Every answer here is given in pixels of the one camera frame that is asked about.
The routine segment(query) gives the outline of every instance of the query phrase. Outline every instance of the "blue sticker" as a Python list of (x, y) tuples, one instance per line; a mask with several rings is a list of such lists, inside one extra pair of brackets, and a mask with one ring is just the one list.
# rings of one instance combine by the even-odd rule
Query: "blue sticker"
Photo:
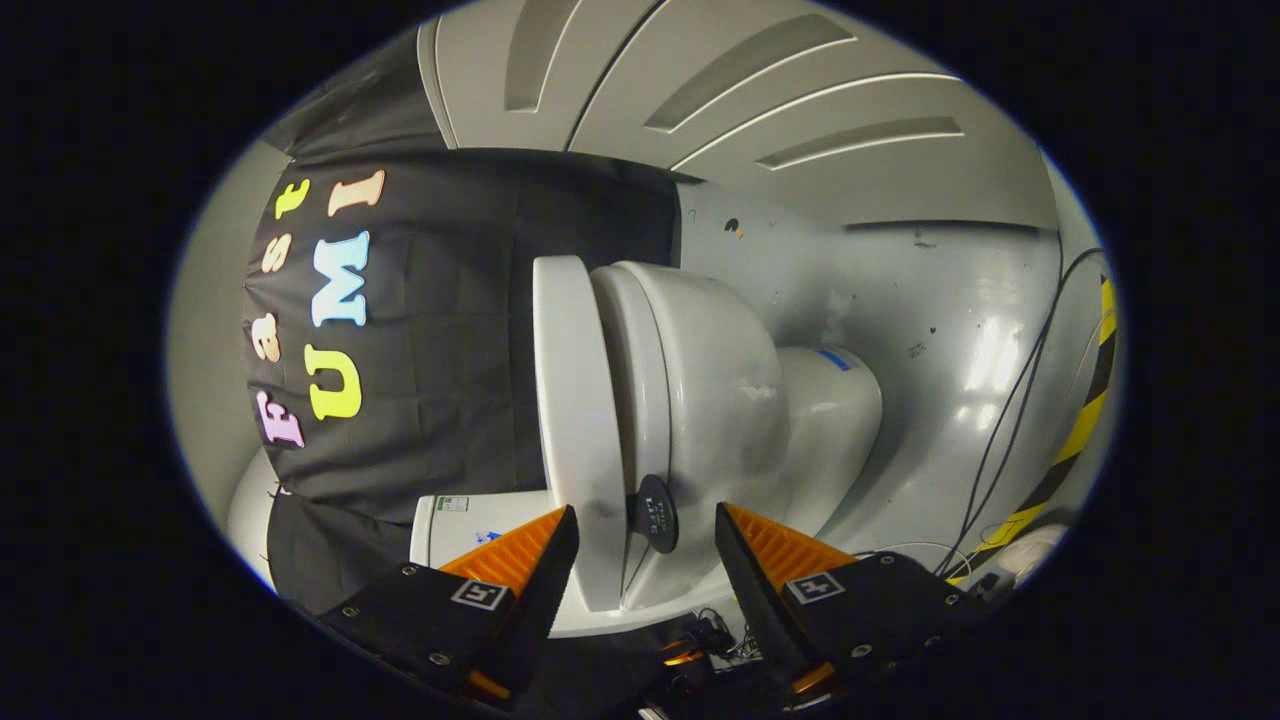
[(823, 356), (823, 357), (826, 357), (827, 360), (831, 360), (832, 363), (835, 363), (835, 364), (836, 364), (836, 366), (837, 366), (837, 368), (840, 368), (840, 369), (841, 369), (842, 372), (849, 372), (849, 363), (845, 363), (845, 361), (844, 361), (844, 360), (842, 360), (842, 359), (841, 359), (841, 357), (840, 357), (838, 355), (836, 355), (835, 352), (832, 352), (832, 351), (829, 351), (829, 350), (819, 350), (819, 351), (818, 351), (818, 355), (822, 355), (822, 356)]

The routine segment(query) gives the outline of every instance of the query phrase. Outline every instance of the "yellow and black hazard tape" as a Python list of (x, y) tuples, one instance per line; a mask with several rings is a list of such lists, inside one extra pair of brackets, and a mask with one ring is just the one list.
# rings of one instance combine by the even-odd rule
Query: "yellow and black hazard tape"
[(1075, 465), (1076, 457), (1080, 456), (1080, 451), (1084, 450), (1089, 436), (1093, 434), (1094, 425), (1098, 424), (1102, 404), (1106, 402), (1107, 397), (1107, 386), (1111, 383), (1111, 365), (1115, 361), (1116, 354), (1115, 307), (1115, 288), (1106, 275), (1102, 275), (1102, 332), (1098, 334), (1098, 359), (1093, 365), (1093, 380), (1089, 383), (1089, 392), (1084, 398), (1084, 406), (1080, 407), (1079, 414), (1075, 416), (1075, 424), (1071, 425), (1071, 434), (1068, 436), (1057, 457), (1050, 465), (1048, 471), (1044, 473), (1039, 484), (1036, 486), (1036, 489), (1032, 491), (1030, 496), (1018, 506), (1018, 510), (1007, 520), (997, 525), (995, 536), (983, 538), (982, 544), (965, 556), (965, 561), (957, 562), (943, 575), (951, 584), (956, 584), (969, 577), (968, 573), (955, 575), (956, 573), (965, 571), (966, 569), (972, 573), (995, 557), (1006, 544), (1016, 539), (1027, 525), (1044, 510), (1050, 498), (1053, 497), (1053, 493), (1061, 487), (1062, 480), (1066, 479), (1068, 473), (1071, 471), (1071, 466)]

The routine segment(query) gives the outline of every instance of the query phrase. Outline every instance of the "white toilet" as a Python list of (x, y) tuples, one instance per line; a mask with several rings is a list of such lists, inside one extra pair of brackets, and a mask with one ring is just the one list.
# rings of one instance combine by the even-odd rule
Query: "white toilet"
[[(882, 407), (852, 352), (774, 347), (736, 292), (685, 270), (623, 261), (588, 274), (550, 256), (534, 261), (532, 287), (550, 507), (577, 512), (572, 582), (588, 612), (689, 593), (719, 564), (718, 502), (812, 536), (856, 480)], [(667, 555), (628, 537), (626, 496), (649, 474), (676, 505)]]

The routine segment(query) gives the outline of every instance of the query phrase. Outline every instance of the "blue letter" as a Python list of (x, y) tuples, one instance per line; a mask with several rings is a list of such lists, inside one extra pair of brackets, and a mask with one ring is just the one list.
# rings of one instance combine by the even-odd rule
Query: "blue letter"
[(311, 299), (311, 323), (320, 327), (325, 320), (352, 320), (365, 325), (365, 296), (343, 300), (365, 284), (365, 278), (347, 268), (365, 269), (369, 261), (369, 231), (342, 242), (316, 243), (312, 264), (329, 278), (329, 283)]

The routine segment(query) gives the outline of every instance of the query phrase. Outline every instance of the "yellow letter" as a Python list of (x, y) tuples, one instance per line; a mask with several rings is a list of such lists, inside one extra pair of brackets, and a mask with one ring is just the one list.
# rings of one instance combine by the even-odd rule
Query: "yellow letter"
[(360, 413), (360, 374), (356, 373), (356, 364), (347, 357), (346, 352), (337, 350), (316, 350), (307, 343), (302, 348), (302, 363), (307, 368), (307, 374), (314, 375), (316, 370), (329, 369), (342, 373), (342, 389), (326, 391), (317, 386), (311, 386), (311, 410), (317, 420), (325, 418), (355, 418)]
[(311, 181), (303, 179), (302, 186), (293, 190), (293, 183), (291, 182), (284, 187), (284, 192), (275, 199), (275, 219), (279, 220), (280, 215), (288, 213), (289, 210), (297, 210), (302, 201), (307, 196), (307, 190), (311, 188)]

